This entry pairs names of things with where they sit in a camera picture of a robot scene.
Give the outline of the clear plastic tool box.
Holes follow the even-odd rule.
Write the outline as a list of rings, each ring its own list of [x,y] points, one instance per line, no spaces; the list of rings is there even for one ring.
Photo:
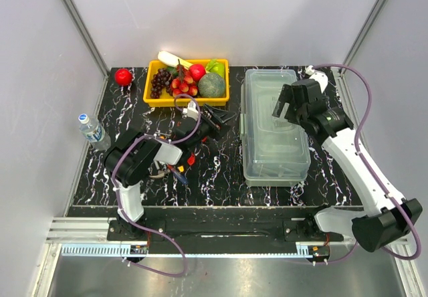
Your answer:
[[[307,177],[311,158],[306,133],[272,115],[283,85],[296,80],[293,70],[245,73],[239,129],[243,176],[250,187],[293,187]]]

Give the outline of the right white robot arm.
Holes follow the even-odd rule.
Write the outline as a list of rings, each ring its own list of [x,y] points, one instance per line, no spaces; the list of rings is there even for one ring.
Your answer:
[[[324,80],[311,76],[282,86],[272,115],[301,126],[339,164],[358,193],[363,209],[320,207],[304,221],[304,233],[318,241],[327,233],[353,237],[374,252],[414,231],[423,208],[406,199],[370,158],[351,119],[339,107],[329,108]]]

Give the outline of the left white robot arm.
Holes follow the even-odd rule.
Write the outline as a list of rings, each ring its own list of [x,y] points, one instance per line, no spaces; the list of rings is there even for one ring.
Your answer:
[[[144,235],[145,224],[139,220],[144,215],[139,183],[149,176],[154,163],[161,163],[187,183],[179,166],[192,166],[195,162],[194,148],[208,138],[219,140],[230,126],[235,114],[210,105],[198,107],[190,101],[181,109],[183,119],[172,130],[172,136],[161,138],[130,129],[118,137],[106,151],[103,164],[111,174],[118,201],[118,214],[125,221],[122,233],[131,240]]]

